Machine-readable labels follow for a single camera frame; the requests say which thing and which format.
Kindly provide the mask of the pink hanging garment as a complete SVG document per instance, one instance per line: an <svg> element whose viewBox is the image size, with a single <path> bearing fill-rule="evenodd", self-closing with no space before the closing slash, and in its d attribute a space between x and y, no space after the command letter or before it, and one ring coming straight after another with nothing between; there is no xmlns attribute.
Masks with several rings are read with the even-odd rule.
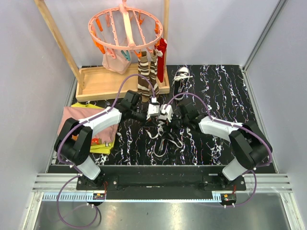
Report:
<svg viewBox="0 0 307 230"><path fill-rule="evenodd" d="M114 59L109 53L103 54L102 65L107 70L117 72L119 74L124 74L128 67L130 66L131 61L127 61L122 54L117 55Z"/></svg>

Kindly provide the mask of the pink round clip hanger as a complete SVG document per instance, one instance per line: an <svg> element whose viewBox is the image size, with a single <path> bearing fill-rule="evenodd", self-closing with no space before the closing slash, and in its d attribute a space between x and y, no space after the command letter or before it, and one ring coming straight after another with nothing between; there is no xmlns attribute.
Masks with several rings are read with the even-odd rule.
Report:
<svg viewBox="0 0 307 230"><path fill-rule="evenodd" d="M115 18L113 15L114 12L119 12L122 16L124 35L127 41L127 44L125 46L121 45L119 42L115 25ZM113 41L110 43L108 43L103 36L104 28L101 22L101 18L103 16L105 17L106 26L111 28L111 35L113 36ZM155 39L148 42L145 39L145 35L142 29L142 23L145 17L148 17L149 19L154 21ZM132 20L135 20L137 30L142 40L142 44L140 45L136 44L136 42L134 41L131 24ZM155 17L153 14L141 9L129 7L127 6L127 2L123 0L118 7L109 8L95 14L88 22L88 31L93 40L93 43L102 54L109 54L113 59L116 59L116 51L118 50L127 61L130 61L130 53L134 53L139 58L142 56L142 50L144 49L150 53L153 53L155 46L160 43L160 39L163 36L164 27L162 23L158 20L158 18Z"/></svg>

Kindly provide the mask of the wooden drying rack stand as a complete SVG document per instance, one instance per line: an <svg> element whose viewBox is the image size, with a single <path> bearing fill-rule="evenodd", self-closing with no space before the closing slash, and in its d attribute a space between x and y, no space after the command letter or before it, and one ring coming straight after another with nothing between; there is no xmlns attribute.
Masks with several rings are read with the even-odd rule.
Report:
<svg viewBox="0 0 307 230"><path fill-rule="evenodd" d="M124 74L107 70L102 66L78 68L45 2L37 0L35 4L77 80L75 97L79 102L124 97L128 90L137 89L137 64L130 64ZM168 0L164 1L164 20L161 22L164 27L164 39L168 36L169 4Z"/></svg>

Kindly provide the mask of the right brown striped sock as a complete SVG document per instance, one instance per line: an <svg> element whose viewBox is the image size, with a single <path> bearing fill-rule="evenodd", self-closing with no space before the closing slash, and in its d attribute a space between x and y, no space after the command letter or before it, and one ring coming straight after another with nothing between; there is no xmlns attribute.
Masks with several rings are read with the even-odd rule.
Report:
<svg viewBox="0 0 307 230"><path fill-rule="evenodd" d="M154 89L155 96L159 96L159 86L157 84L157 69L158 69L158 56L156 50L150 53L150 81Z"/></svg>

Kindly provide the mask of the black white sneaker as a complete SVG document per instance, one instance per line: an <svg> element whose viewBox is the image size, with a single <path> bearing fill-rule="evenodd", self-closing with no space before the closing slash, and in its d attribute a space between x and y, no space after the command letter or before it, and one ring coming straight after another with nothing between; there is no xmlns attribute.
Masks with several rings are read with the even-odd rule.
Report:
<svg viewBox="0 0 307 230"><path fill-rule="evenodd" d="M175 73L173 79L173 96L176 101L181 101L184 98L183 93L188 91L189 80L192 78L190 71L187 67L181 67Z"/></svg>
<svg viewBox="0 0 307 230"><path fill-rule="evenodd" d="M160 146L158 148L158 153L154 153L156 157L163 157L164 153L162 153L164 149L164 141L170 137L170 128L167 126L167 122L159 121L157 125L157 134L154 138L161 138Z"/></svg>

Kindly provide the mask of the pink folded t-shirt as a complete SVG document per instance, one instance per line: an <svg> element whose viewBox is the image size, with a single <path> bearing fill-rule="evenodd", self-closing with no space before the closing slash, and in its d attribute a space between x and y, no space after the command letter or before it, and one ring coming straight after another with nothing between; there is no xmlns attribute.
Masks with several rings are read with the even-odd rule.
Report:
<svg viewBox="0 0 307 230"><path fill-rule="evenodd" d="M62 120L58 127L57 134L59 135L67 119L74 118L75 120L80 120L83 118L93 116L102 111L104 111L104 108L101 107L90 108L90 107L81 107L81 105L76 107L75 104L71 107L64 107ZM109 126L103 131L96 134L94 138L101 139L102 144L114 142L116 138L117 129L118 125Z"/></svg>

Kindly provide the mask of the black marble pattern mat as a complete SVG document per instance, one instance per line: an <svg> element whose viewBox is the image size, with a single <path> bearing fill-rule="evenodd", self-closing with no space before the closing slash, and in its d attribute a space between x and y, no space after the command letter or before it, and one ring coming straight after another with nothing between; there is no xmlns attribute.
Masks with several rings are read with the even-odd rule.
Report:
<svg viewBox="0 0 307 230"><path fill-rule="evenodd" d="M192 103L201 114L229 122L255 121L256 116L241 68L238 65L189 65L192 78L182 104ZM197 133L189 128L172 131L175 140L183 142L178 148L164 142L158 153L161 138L150 139L146 130L157 134L156 122L144 124L132 119L118 125L114 147L110 154L91 153L99 165L227 165L235 154L231 144L212 135Z"/></svg>

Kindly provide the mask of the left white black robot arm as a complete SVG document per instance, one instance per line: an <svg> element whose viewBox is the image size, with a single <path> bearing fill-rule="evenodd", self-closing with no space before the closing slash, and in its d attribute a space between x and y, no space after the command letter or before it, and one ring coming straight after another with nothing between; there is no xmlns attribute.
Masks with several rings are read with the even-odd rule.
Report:
<svg viewBox="0 0 307 230"><path fill-rule="evenodd" d="M100 168L89 156L92 138L126 119L146 121L146 113L137 112L136 105L140 99L139 93L129 90L120 102L115 102L113 107L107 107L102 112L83 120L72 117L65 120L55 142L54 151L87 177L87 184L92 189L100 189L104 183L103 177L99 175Z"/></svg>

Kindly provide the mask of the white shoelace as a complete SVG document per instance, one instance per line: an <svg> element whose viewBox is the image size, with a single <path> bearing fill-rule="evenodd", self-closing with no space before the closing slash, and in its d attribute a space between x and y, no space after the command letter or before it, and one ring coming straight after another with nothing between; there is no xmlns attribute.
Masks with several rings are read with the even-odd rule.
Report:
<svg viewBox="0 0 307 230"><path fill-rule="evenodd" d="M148 136L150 137L150 139L155 139L154 138L154 136L156 135L152 135L151 133L150 133L150 131L149 130L146 130L146 132L147 132L147 134L148 134ZM171 142L171 143L173 143L175 146L177 146L178 148L182 148L183 147L183 142L182 141L180 141L179 139L178 140L175 140L175 138L172 136L172 134L170 133L170 137L167 139L167 140L165 140L166 142Z"/></svg>

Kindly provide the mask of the brown striped sock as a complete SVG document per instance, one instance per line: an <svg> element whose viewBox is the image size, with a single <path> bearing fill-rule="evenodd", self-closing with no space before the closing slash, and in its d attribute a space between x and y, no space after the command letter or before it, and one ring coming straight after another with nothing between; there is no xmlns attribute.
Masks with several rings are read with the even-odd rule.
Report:
<svg viewBox="0 0 307 230"><path fill-rule="evenodd" d="M154 89L155 96L159 96L159 86L157 84L157 69L158 69L158 56L156 50L150 53L150 81Z"/></svg>
<svg viewBox="0 0 307 230"><path fill-rule="evenodd" d="M138 76L138 93L142 95L142 102L148 102L150 98L150 90L149 90L149 64L147 52L142 51L141 56L138 58L138 74L143 77Z"/></svg>

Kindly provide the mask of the yellow-green folded garment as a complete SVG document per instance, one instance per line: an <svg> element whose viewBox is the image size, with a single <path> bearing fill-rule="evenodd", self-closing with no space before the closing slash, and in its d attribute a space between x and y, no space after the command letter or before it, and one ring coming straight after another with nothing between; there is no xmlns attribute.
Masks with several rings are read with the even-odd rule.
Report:
<svg viewBox="0 0 307 230"><path fill-rule="evenodd" d="M71 107L76 107L76 110L79 110L77 117L80 118L94 115L98 113L98 110L104 110L104 108L90 103L75 103ZM117 128L118 125L113 125L95 135L95 137L92 138L90 152L98 154L110 154L112 148L114 147Z"/></svg>

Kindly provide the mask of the red hanging cloth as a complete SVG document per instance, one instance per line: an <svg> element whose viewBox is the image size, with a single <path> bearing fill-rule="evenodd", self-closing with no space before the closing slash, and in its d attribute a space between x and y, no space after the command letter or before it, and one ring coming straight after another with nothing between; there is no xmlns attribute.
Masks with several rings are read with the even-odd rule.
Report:
<svg viewBox="0 0 307 230"><path fill-rule="evenodd" d="M167 49L167 42L165 39L160 38L158 46L156 46L158 63L157 63L157 77L162 83L164 81L164 68L165 68L165 52Z"/></svg>

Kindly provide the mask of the left brown striped sock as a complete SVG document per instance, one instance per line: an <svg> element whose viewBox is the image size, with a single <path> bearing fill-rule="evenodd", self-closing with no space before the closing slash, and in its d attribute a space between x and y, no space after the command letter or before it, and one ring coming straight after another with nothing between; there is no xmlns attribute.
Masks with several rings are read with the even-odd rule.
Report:
<svg viewBox="0 0 307 230"><path fill-rule="evenodd" d="M148 102L150 98L150 90L149 90L149 64L147 52L142 51L141 56L138 58L138 74L143 77L138 76L138 93L142 95L142 102Z"/></svg>

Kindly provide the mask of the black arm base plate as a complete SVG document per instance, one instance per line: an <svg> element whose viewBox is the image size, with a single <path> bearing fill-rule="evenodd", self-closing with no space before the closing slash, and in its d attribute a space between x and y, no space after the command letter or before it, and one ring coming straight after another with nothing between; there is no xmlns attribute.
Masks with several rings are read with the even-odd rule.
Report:
<svg viewBox="0 0 307 230"><path fill-rule="evenodd" d="M240 175L228 181L222 175L223 166L102 166L100 175L91 181L85 176L76 189L99 191L106 189L107 201L170 201L209 200L213 192L246 190Z"/></svg>

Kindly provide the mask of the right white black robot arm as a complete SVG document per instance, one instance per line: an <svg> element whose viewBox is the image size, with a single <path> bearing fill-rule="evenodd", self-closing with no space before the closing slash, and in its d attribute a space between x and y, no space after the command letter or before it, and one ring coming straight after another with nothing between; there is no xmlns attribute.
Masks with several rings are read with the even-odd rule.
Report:
<svg viewBox="0 0 307 230"><path fill-rule="evenodd" d="M254 121L230 123L213 116L201 116L193 105L181 105L180 116L172 117L172 128L188 127L199 133L213 135L231 144L235 158L228 163L218 177L218 185L224 190L235 184L235 179L272 156L272 146Z"/></svg>

